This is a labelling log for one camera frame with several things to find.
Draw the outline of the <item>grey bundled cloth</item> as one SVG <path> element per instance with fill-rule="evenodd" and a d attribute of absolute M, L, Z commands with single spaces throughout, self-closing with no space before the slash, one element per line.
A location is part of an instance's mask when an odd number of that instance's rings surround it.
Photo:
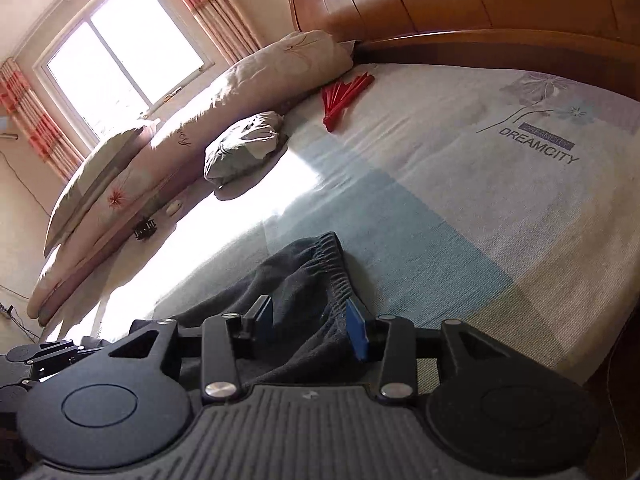
<path fill-rule="evenodd" d="M 265 166 L 288 140 L 283 123 L 272 110 L 235 122 L 206 148 L 204 179 L 221 186 Z"/>

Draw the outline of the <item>orange wooden headboard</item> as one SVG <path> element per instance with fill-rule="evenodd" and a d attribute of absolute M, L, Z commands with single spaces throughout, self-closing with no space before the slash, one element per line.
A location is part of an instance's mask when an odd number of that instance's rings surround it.
<path fill-rule="evenodd" d="M 288 0 L 359 63 L 531 70 L 639 94 L 639 0 Z"/>

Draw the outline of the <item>white earbud case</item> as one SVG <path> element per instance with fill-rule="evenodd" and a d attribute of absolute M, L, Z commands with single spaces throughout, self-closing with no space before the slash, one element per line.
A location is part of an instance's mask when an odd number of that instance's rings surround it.
<path fill-rule="evenodd" d="M 166 214 L 168 215 L 168 217 L 173 217 L 176 214 L 178 214 L 178 212 L 182 209 L 182 205 L 183 202 L 181 200 L 173 200 L 167 207 L 166 207 Z"/>

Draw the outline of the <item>red striped curtain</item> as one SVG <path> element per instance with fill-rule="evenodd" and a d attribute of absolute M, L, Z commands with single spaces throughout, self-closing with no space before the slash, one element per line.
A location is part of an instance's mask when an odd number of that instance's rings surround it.
<path fill-rule="evenodd" d="M 69 5 L 76 4 L 75 1 L 70 0 Z M 259 49 L 260 40 L 235 0 L 180 1 L 229 65 Z M 79 20 L 80 10 L 88 11 L 93 3 L 98 4 L 98 0 L 87 0 L 78 8 L 74 20 Z M 134 35 L 134 46 L 151 45 L 151 36 L 147 34 L 152 32 L 149 23 L 148 18 L 142 18 L 142 21 L 134 24 L 134 32 L 127 32 Z M 1 103 L 29 140 L 32 149 L 66 183 L 87 156 L 78 151 L 76 144 L 66 134 L 67 130 L 51 116 L 50 110 L 40 99 L 44 96 L 43 90 L 38 93 L 35 84 L 26 77 L 26 72 L 26 65 L 15 58 L 4 60 L 1 65 Z M 126 130 L 129 124 L 132 125 L 139 118 L 146 119 L 157 108 L 163 107 L 168 91 L 160 93 L 159 101 L 150 103 L 140 113 L 134 112 L 135 118 L 125 119 L 124 125 L 116 126 L 113 132 Z"/>

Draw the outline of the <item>pink floral folded quilt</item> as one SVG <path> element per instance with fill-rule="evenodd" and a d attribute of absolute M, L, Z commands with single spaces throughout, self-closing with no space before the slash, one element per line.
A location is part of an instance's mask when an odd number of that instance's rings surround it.
<path fill-rule="evenodd" d="M 96 196 L 44 264 L 27 314 L 47 324 L 74 289 L 129 236 L 201 177 L 206 148 L 240 119 L 276 110 L 348 72 L 352 50 L 323 30 L 292 32 L 217 77 Z"/>

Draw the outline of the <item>dark grey sweatpants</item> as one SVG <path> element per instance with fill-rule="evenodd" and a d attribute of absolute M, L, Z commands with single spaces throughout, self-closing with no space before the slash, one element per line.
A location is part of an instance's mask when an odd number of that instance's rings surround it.
<path fill-rule="evenodd" d="M 241 382 L 353 384 L 368 368 L 356 359 L 346 330 L 346 301 L 354 293 L 340 240 L 329 232 L 294 240 L 175 319 L 181 327 L 198 327 L 216 314 L 244 314 L 268 295 L 273 326 L 253 359 L 236 361 Z"/>

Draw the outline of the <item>grey floral pillow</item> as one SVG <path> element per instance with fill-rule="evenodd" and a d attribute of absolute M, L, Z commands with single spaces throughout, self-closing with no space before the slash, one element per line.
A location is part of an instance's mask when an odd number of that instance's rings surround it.
<path fill-rule="evenodd" d="M 93 203 L 124 170 L 156 131 L 156 122 L 137 120 L 132 128 L 101 141 L 70 178 L 55 203 L 43 255 L 66 241 Z"/>

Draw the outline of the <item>white power strip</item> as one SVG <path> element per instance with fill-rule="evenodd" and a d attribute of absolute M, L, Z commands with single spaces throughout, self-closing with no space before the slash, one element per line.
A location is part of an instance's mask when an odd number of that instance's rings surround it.
<path fill-rule="evenodd" d="M 6 307 L 4 304 L 0 304 L 0 312 L 7 318 L 10 318 L 13 315 L 13 310 L 13 306 Z"/>

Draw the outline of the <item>black hair claw clip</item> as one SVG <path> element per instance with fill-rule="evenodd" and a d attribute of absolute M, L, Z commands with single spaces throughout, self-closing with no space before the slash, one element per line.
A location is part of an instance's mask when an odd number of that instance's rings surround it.
<path fill-rule="evenodd" d="M 142 219 L 132 228 L 134 238 L 139 242 L 142 242 L 142 240 L 148 240 L 156 233 L 156 231 L 157 225 L 151 218 Z"/>

